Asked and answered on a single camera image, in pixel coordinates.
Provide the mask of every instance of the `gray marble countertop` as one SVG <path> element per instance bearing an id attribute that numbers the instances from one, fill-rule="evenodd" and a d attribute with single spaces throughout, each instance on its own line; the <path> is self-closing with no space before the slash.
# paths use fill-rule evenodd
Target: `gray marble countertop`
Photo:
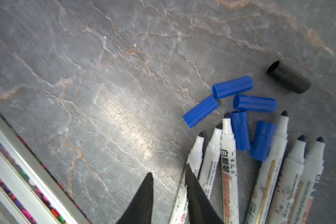
<path id="1" fill-rule="evenodd" d="M 281 60 L 303 94 L 265 75 Z M 210 138 L 233 97 L 189 129 L 182 115 L 215 83 L 250 74 L 247 95 L 290 117 L 287 150 L 323 136 L 325 170 L 307 223 L 336 223 L 336 0 L 1 0 L 0 111 L 94 224 L 115 223 L 147 172 L 152 223 L 168 223 L 196 135 Z M 237 152 L 240 221 L 259 163 Z M 210 199 L 222 216 L 220 170 Z"/>

